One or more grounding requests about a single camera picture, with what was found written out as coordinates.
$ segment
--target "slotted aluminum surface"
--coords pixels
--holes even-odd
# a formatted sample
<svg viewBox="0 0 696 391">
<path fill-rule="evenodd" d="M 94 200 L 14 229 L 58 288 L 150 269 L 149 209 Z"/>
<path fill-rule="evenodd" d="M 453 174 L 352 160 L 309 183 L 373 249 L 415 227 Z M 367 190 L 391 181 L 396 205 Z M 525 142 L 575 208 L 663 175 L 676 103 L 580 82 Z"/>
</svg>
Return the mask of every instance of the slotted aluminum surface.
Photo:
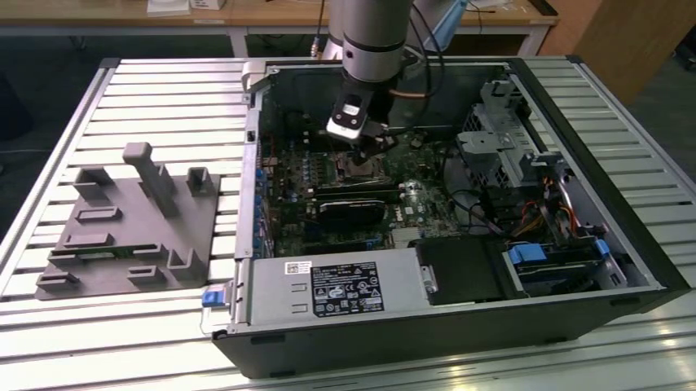
<svg viewBox="0 0 696 391">
<path fill-rule="evenodd" d="M 97 81 L 75 121 L 43 202 L 21 218 L 0 278 L 0 389 L 648 389 L 696 386 L 696 296 L 612 322 L 568 343 L 337 371 L 288 380 L 246 379 L 202 334 L 201 289 L 33 299 L 38 274 L 78 198 L 83 165 L 115 178 L 130 141 L 155 146 L 171 175 L 206 165 L 224 175 L 210 280 L 233 276 L 241 185 L 244 60 L 125 60 Z M 604 88 L 563 58 L 528 59 L 672 261 L 696 284 L 696 206 L 691 182 Z M 533 121 L 554 149 L 548 132 Z"/>
</svg>

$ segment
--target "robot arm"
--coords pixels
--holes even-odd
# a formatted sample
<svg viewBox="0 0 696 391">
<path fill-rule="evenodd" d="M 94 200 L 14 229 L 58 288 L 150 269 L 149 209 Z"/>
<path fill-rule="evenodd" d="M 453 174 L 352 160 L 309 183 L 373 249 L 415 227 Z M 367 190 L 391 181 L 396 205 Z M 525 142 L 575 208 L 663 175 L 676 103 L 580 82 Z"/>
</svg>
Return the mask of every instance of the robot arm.
<svg viewBox="0 0 696 391">
<path fill-rule="evenodd" d="M 401 73 L 413 0 L 352 0 L 342 8 L 342 92 L 326 129 L 334 137 L 357 143 L 372 122 L 385 121 L 392 107 L 389 88 Z"/>
<path fill-rule="evenodd" d="M 461 0 L 333 0 L 330 4 L 329 56 L 341 57 L 337 47 L 342 45 L 344 83 L 326 130 L 368 155 L 393 145 L 376 138 L 389 124 L 404 46 L 416 41 L 409 27 L 415 3 L 428 25 L 437 26 L 449 42 L 464 13 Z M 429 27 L 419 17 L 415 20 L 420 36 L 431 39 Z"/>
</svg>

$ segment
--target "barcode sticker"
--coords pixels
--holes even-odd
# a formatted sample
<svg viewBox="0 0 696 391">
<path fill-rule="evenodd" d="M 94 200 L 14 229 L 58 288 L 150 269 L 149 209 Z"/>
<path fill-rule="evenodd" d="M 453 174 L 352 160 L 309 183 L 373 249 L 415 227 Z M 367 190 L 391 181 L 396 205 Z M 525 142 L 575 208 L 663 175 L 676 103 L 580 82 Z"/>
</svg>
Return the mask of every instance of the barcode sticker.
<svg viewBox="0 0 696 391">
<path fill-rule="evenodd" d="M 312 268 L 312 261 L 285 262 L 285 274 L 288 275 L 309 275 Z"/>
</svg>

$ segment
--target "floor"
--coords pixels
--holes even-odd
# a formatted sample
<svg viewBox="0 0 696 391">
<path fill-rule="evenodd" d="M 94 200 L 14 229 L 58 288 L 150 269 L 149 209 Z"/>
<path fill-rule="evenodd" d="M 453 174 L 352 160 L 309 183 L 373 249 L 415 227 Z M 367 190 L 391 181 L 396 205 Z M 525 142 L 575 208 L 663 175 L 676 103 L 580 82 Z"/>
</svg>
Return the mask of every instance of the floor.
<svg viewBox="0 0 696 391">
<path fill-rule="evenodd" d="M 308 36 L 250 37 L 253 56 L 306 56 Z M 0 237 L 33 188 L 53 147 L 61 138 L 82 94 L 106 57 L 178 58 L 229 57 L 226 37 L 90 37 L 87 49 L 77 51 L 66 37 L 0 38 L 0 72 L 34 115 L 31 133 L 0 142 Z M 667 61 L 660 73 L 630 107 L 652 136 L 696 178 L 696 72 Z"/>
</svg>

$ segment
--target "paper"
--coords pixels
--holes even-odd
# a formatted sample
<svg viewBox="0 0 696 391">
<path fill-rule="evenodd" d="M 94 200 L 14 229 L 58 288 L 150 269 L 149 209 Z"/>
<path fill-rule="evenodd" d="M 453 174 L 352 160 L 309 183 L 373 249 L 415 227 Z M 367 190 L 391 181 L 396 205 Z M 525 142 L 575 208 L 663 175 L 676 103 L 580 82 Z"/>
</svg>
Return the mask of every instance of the paper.
<svg viewBox="0 0 696 391">
<path fill-rule="evenodd" d="M 192 8 L 201 10 L 220 10 L 226 0 L 192 0 Z"/>
<path fill-rule="evenodd" d="M 485 7 L 497 7 L 497 6 L 505 6 L 508 3 L 511 3 L 512 0 L 469 0 L 469 5 L 472 7 L 467 7 L 469 11 L 476 11 L 479 8 Z"/>
<path fill-rule="evenodd" d="M 149 16 L 190 15 L 189 0 L 149 0 Z"/>
</svg>

